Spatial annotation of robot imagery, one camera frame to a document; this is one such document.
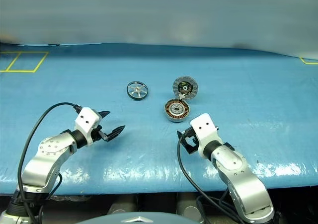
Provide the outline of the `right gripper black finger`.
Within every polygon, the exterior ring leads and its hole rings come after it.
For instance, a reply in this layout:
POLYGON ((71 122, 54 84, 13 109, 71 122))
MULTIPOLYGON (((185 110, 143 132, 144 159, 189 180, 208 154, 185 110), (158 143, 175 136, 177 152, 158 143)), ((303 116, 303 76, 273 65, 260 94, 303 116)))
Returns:
POLYGON ((192 154, 196 151, 198 151, 198 148, 199 148, 199 145, 198 144, 195 144, 194 146, 190 145, 190 144, 185 144, 184 145, 186 151, 189 153, 189 154, 192 154))
POLYGON ((187 147, 187 141, 186 141, 186 136, 185 136, 185 131, 177 131, 178 139, 180 140, 180 143, 184 148, 187 147))

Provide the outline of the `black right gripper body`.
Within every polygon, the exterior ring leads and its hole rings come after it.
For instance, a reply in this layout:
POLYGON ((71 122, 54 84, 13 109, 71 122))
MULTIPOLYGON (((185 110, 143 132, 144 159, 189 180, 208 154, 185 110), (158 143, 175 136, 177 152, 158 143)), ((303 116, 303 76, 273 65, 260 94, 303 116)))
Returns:
POLYGON ((199 146, 199 141, 196 137, 196 132, 192 127, 189 127, 185 129, 183 132, 184 140, 183 140, 183 146, 184 147, 198 147, 199 146), (191 145, 187 140, 190 139, 193 141, 194 145, 191 145))

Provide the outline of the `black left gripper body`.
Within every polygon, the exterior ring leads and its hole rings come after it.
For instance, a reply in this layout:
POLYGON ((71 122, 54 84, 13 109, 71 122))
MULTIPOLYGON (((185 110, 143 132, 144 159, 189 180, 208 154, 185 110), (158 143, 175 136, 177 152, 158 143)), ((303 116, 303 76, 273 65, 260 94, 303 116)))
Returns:
POLYGON ((97 125, 96 128, 93 128, 91 130, 90 137, 91 137, 93 143, 96 141, 99 141, 99 140, 106 141, 106 134, 101 129, 102 129, 102 126, 97 125))

